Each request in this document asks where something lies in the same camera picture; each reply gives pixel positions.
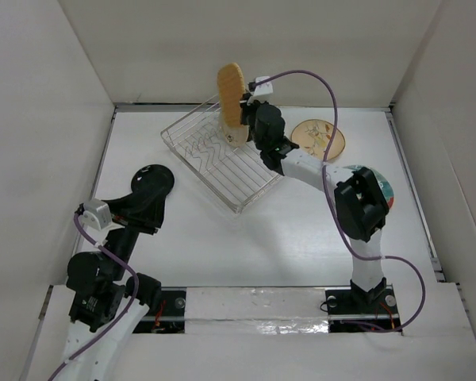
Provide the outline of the cream plate with black spot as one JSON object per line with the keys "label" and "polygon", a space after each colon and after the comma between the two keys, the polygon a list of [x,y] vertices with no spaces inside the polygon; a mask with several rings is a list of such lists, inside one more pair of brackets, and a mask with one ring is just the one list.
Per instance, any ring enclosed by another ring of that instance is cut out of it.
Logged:
{"label": "cream plate with black spot", "polygon": [[247,125],[230,127],[226,124],[224,119],[221,119],[220,126],[224,140],[230,146],[234,148],[242,147],[248,142],[249,127]]}

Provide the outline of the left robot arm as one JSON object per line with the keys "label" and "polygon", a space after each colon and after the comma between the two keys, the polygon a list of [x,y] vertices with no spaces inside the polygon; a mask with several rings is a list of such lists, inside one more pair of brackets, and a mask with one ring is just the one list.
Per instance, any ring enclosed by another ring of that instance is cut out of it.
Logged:
{"label": "left robot arm", "polygon": [[170,185],[134,186],[112,200],[93,198],[75,211],[80,235],[94,246],[67,265],[68,289],[75,296],[63,362],[52,380],[103,380],[136,324],[160,308],[161,283],[129,265],[140,234],[163,224]]}

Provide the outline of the beige floral plate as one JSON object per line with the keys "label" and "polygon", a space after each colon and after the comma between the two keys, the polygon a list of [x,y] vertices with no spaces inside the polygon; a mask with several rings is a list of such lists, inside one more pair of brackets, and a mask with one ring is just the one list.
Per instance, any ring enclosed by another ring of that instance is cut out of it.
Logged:
{"label": "beige floral plate", "polygon": [[[324,158],[328,142],[333,133],[333,124],[321,119],[309,119],[298,124],[290,139],[304,152],[320,160]],[[331,144],[328,159],[333,160],[345,149],[344,135],[337,129]]]}

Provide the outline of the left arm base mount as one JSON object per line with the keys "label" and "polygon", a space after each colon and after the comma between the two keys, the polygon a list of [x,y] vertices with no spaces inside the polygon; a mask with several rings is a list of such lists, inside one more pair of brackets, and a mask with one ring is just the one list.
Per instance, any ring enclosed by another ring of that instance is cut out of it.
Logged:
{"label": "left arm base mount", "polygon": [[186,288],[164,288],[157,310],[148,312],[133,332],[135,334],[185,333],[185,312]]}

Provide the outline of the red and teal plate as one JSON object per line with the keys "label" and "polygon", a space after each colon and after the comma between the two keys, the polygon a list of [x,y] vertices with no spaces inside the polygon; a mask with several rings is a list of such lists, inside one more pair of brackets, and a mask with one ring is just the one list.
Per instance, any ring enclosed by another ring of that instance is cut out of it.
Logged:
{"label": "red and teal plate", "polygon": [[386,200],[388,207],[392,209],[394,202],[394,192],[390,182],[386,179],[384,175],[382,175],[376,169],[372,167],[369,167],[369,169],[374,173],[374,176],[378,181],[378,185],[382,191],[382,194]]}

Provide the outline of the orange woven oval plate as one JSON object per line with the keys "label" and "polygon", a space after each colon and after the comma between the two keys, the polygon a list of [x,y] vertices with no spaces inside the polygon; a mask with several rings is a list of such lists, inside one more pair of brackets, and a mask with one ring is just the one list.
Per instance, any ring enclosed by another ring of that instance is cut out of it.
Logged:
{"label": "orange woven oval plate", "polygon": [[243,73],[237,63],[229,63],[218,71],[217,89],[226,125],[235,129],[240,128],[242,126],[240,100],[246,88]]}

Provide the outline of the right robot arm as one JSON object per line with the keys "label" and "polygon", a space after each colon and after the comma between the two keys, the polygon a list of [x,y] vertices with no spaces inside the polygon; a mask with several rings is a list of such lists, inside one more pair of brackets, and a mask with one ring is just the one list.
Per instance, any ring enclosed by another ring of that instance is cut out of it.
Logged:
{"label": "right robot arm", "polygon": [[268,169],[323,191],[338,231],[352,255],[351,303],[368,312],[386,289],[382,270],[382,228],[390,208],[373,171],[327,164],[303,151],[284,134],[279,108],[254,100],[240,100],[241,121],[250,128],[260,157]]}

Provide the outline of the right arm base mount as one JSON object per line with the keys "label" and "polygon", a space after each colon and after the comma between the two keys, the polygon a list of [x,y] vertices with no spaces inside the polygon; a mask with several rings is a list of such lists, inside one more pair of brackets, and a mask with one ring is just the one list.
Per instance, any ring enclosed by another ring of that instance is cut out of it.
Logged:
{"label": "right arm base mount", "polygon": [[391,287],[370,304],[355,298],[348,287],[330,288],[325,291],[320,310],[328,315],[330,333],[378,332],[401,325]]}

